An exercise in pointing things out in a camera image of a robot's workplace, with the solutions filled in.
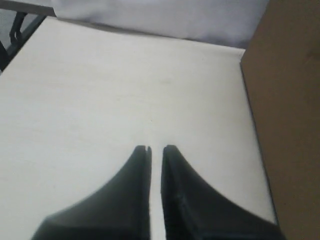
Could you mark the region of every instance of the cardboard box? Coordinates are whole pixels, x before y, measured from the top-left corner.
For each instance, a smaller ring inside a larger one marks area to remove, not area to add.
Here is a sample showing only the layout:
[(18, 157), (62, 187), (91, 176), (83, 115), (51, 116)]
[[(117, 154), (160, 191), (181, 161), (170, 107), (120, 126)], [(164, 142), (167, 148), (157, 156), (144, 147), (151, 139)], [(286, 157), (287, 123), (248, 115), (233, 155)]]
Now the cardboard box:
[(279, 225), (320, 239), (320, 1), (271, 0), (241, 67)]

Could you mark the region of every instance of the white tabletop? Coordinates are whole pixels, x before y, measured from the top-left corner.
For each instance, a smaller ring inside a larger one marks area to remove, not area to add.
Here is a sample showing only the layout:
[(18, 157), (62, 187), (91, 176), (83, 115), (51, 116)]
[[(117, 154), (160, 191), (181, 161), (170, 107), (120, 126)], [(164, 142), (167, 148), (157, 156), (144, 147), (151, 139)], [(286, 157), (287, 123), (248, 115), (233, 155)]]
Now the white tabletop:
[(0, 76), (0, 239), (106, 183), (152, 148), (151, 234), (165, 239), (163, 147), (216, 190), (275, 221), (242, 80), (243, 50), (47, 18)]

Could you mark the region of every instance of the white cloth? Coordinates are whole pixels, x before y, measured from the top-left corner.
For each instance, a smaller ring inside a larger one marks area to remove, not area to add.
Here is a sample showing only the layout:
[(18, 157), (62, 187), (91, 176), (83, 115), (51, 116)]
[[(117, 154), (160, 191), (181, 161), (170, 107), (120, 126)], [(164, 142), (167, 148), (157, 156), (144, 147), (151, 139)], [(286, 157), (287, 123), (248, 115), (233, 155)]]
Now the white cloth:
[(52, 0), (59, 18), (246, 47), (269, 0)]

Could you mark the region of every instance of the brown cardboard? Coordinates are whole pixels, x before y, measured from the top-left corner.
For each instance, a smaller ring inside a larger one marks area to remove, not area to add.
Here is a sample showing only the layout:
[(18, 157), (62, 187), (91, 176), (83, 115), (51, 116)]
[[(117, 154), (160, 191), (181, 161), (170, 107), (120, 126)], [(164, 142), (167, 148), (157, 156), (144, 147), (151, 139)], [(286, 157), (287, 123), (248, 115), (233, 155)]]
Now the brown cardboard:
[(241, 66), (280, 227), (320, 240), (320, 0), (270, 0)]

